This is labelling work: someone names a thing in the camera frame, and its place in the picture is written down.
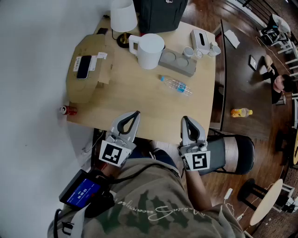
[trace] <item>lamp shade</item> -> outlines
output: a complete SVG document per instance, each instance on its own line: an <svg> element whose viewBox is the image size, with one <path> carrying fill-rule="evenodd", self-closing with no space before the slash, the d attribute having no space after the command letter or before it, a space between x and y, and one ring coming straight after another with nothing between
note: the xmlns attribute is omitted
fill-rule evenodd
<svg viewBox="0 0 298 238"><path fill-rule="evenodd" d="M111 3L111 28L128 32L137 25L135 6L132 0L113 0Z"/></svg>

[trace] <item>red can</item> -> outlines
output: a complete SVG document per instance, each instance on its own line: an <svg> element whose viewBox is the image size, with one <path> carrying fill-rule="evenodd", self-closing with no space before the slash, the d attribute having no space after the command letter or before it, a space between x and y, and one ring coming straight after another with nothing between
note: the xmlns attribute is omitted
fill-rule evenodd
<svg viewBox="0 0 298 238"><path fill-rule="evenodd" d="M76 115L78 112L78 110L76 109L76 107L73 106L62 106L60 107L60 113L63 115L70 115L70 116L74 116Z"/></svg>

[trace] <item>black chair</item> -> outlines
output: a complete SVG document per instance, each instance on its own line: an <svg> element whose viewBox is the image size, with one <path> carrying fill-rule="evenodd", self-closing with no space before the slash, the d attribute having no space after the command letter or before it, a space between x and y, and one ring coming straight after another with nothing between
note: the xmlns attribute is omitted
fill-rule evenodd
<svg viewBox="0 0 298 238"><path fill-rule="evenodd" d="M210 151L210 168L208 170L199 171L200 175L210 172L230 173L230 174L247 174L253 166L255 147L252 140L242 135L224 135L211 129L217 135L207 138L207 150ZM224 138L234 137L238 146L238 162L235 172L228 172L225 166L225 144Z"/></svg>

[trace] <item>blue screen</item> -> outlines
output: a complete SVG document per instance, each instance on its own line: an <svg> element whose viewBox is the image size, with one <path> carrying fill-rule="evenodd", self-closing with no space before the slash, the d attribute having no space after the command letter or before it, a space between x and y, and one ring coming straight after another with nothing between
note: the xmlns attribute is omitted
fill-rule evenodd
<svg viewBox="0 0 298 238"><path fill-rule="evenodd" d="M67 201L72 205L84 207L89 198L94 196L99 189L98 184L89 179L84 179Z"/></svg>

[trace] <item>blue jeans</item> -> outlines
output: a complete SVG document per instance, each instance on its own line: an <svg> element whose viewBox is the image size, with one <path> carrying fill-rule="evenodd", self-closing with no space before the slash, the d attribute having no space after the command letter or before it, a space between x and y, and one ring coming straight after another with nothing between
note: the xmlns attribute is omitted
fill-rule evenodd
<svg viewBox="0 0 298 238"><path fill-rule="evenodd" d="M164 162L168 165L171 165L171 166L177 168L177 166L175 165L172 158L165 151L158 150L156 152L152 152L152 154L155 155L156 160ZM138 148L135 148L132 151L131 155L128 157L128 159L139 159L139 158L150 158L150 157L143 156L142 152L140 150L138 150Z"/></svg>

